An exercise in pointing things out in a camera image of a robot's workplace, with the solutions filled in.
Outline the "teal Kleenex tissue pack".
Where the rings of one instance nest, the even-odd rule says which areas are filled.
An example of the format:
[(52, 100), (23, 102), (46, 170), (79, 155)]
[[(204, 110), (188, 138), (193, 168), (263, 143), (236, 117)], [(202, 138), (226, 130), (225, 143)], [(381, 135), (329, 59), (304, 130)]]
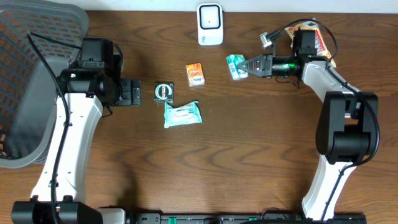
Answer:
[(227, 56), (226, 61), (229, 67), (229, 72), (233, 80), (241, 80), (249, 76), (248, 72), (245, 72), (238, 68), (238, 64), (245, 61), (243, 55), (231, 54)]

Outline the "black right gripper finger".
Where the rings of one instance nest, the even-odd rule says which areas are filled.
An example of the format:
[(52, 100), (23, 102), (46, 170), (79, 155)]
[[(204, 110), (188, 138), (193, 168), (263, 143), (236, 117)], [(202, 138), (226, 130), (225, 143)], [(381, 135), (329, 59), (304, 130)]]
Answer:
[(261, 65), (261, 60), (262, 60), (262, 55), (258, 55), (256, 57), (247, 59), (243, 62), (240, 62), (238, 66), (260, 66)]
[(246, 73), (248, 73), (248, 74), (255, 75), (257, 77), (261, 77), (262, 76), (262, 70), (259, 67), (247, 68), (247, 67), (239, 66), (239, 69), (244, 71), (244, 72), (246, 72)]

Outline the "orange Kleenex tissue pack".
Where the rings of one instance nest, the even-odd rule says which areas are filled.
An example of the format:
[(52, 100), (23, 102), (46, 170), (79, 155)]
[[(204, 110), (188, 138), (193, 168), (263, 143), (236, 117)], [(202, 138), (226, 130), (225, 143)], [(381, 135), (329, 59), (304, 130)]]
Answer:
[(205, 84), (205, 76), (201, 63), (193, 63), (185, 66), (189, 87)]

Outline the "cream snack bag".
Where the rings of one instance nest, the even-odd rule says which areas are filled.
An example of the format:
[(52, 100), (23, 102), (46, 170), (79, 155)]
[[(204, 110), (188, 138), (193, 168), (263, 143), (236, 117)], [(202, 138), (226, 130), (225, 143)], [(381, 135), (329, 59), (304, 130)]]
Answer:
[(315, 31), (315, 48), (317, 49), (317, 55), (326, 56), (328, 59), (330, 59), (330, 63), (335, 68), (336, 63), (333, 59), (331, 59), (331, 53), (326, 47), (326, 43), (323, 40), (323, 36), (320, 31), (319, 25), (316, 22), (303, 21), (303, 22), (299, 22), (295, 26), (288, 26), (284, 30), (286, 31), (286, 33), (288, 33), (289, 37), (291, 39), (293, 39), (295, 31), (298, 30), (299, 28), (304, 29), (304, 30), (314, 30)]

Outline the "mint green wipes pack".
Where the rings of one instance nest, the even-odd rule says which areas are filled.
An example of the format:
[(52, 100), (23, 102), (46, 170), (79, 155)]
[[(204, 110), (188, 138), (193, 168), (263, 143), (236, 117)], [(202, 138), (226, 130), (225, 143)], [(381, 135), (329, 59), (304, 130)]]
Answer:
[(192, 101), (186, 105), (174, 108), (164, 103), (164, 128), (202, 123), (202, 117), (198, 107), (198, 101)]

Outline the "green Zam-Buk tin box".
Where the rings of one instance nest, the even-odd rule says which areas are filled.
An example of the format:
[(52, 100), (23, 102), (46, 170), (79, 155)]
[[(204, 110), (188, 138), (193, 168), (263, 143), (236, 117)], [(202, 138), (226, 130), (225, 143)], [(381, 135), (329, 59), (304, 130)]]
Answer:
[(174, 101), (173, 83), (155, 83), (154, 101), (156, 103), (172, 103)]

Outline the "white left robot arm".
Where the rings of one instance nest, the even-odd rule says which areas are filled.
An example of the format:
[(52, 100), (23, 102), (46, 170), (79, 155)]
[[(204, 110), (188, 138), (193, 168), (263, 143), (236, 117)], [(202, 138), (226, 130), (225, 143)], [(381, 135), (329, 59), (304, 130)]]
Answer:
[(108, 39), (84, 38), (75, 61), (59, 75), (37, 47), (33, 50), (55, 84), (57, 117), (44, 169), (30, 199), (14, 203), (12, 222), (135, 223), (125, 208), (85, 203), (86, 169), (103, 110), (139, 106), (140, 81), (121, 78), (123, 53)]

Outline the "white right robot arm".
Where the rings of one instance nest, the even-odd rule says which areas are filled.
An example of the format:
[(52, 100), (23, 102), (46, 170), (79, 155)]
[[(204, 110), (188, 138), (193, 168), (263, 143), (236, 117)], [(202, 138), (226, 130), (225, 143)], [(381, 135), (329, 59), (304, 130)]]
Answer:
[(238, 68), (261, 78), (295, 76), (323, 103), (315, 135), (320, 158), (302, 200), (302, 211), (308, 221), (333, 221), (336, 202), (348, 177), (377, 153), (381, 137), (378, 97), (350, 85), (328, 57), (317, 53), (314, 30), (294, 32), (291, 56), (262, 54), (239, 63)]

